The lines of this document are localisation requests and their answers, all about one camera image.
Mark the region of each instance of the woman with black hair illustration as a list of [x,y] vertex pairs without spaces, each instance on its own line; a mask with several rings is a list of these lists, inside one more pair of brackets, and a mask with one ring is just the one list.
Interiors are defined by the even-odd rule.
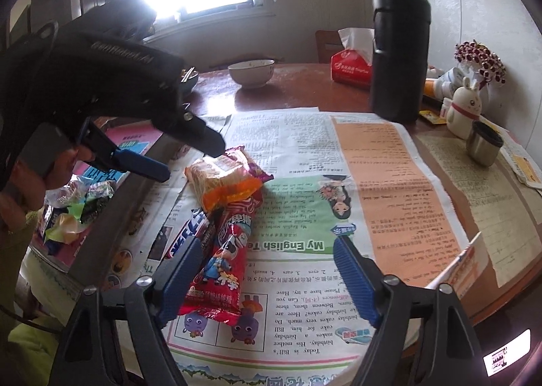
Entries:
[[348,219],[352,211],[352,199],[348,195],[346,187],[342,185],[342,182],[347,178],[346,175],[324,175],[324,177],[332,181],[320,188],[320,195],[330,203],[335,218]]

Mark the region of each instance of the human hand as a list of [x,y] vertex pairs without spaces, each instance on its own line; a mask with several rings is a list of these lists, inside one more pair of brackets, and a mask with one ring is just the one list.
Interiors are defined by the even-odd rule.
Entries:
[[42,178],[31,170],[22,160],[15,163],[9,180],[17,187],[22,196],[18,204],[10,195],[0,192],[0,217],[7,229],[17,232],[26,225],[26,213],[39,210],[43,206],[45,191],[58,189],[71,179],[73,168],[78,160],[92,160],[94,154],[85,146],[68,149],[59,154],[47,177]]

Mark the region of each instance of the white label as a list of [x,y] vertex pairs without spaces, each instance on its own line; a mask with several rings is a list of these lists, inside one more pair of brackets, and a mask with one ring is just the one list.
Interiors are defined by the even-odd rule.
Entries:
[[527,329],[513,341],[483,358],[483,362],[486,364],[487,375],[491,376],[494,373],[508,368],[512,363],[518,361],[529,351],[530,329]]

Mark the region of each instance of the green cloth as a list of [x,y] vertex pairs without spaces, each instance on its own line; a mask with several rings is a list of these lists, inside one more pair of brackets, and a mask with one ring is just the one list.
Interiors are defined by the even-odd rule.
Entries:
[[[26,226],[0,239],[0,304],[14,311],[15,285],[26,249],[36,228],[37,214],[29,214]],[[60,329],[51,317],[35,320]],[[47,386],[58,347],[55,335],[20,324],[0,311],[0,379],[2,384]]]

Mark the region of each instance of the orange snack package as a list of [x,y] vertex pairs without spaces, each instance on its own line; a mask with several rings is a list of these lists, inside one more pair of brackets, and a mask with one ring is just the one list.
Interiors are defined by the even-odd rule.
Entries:
[[200,158],[184,173],[205,213],[242,201],[273,179],[250,158],[244,146],[226,149],[218,158]]

